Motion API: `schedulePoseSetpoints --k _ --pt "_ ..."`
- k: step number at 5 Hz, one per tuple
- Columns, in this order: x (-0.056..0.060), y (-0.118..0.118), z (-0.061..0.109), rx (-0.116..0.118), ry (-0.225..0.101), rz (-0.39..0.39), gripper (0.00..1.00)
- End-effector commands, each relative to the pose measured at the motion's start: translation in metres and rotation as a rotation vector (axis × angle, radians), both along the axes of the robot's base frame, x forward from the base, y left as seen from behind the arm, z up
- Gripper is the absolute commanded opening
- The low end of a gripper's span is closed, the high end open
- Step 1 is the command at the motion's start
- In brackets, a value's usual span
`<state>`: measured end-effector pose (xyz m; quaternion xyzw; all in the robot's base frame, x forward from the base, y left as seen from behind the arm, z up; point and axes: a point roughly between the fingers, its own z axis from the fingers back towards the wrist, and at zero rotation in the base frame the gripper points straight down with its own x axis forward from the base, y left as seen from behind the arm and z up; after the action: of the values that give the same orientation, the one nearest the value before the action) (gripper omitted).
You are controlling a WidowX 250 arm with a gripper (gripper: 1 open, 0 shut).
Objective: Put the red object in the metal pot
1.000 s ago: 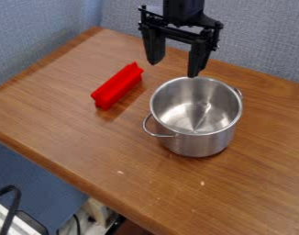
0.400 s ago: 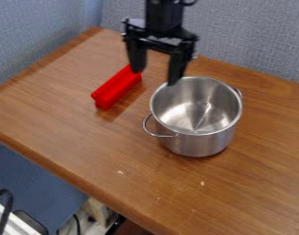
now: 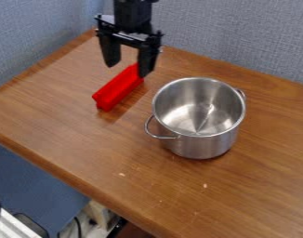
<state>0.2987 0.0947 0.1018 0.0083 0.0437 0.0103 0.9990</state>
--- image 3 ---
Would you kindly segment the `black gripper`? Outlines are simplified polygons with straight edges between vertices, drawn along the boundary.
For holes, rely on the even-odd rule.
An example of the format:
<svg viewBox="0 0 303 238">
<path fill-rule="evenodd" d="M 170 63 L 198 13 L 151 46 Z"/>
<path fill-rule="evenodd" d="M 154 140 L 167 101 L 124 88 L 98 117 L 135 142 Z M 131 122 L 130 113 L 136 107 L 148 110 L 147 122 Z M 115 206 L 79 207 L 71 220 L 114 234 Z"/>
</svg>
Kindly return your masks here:
<svg viewBox="0 0 303 238">
<path fill-rule="evenodd" d="M 138 52 L 138 73 L 146 77 L 152 71 L 162 44 L 162 32 L 152 29 L 152 4 L 159 0 L 114 0 L 114 14 L 98 14 L 98 39 L 106 65 L 120 62 L 120 46 Z"/>
</svg>

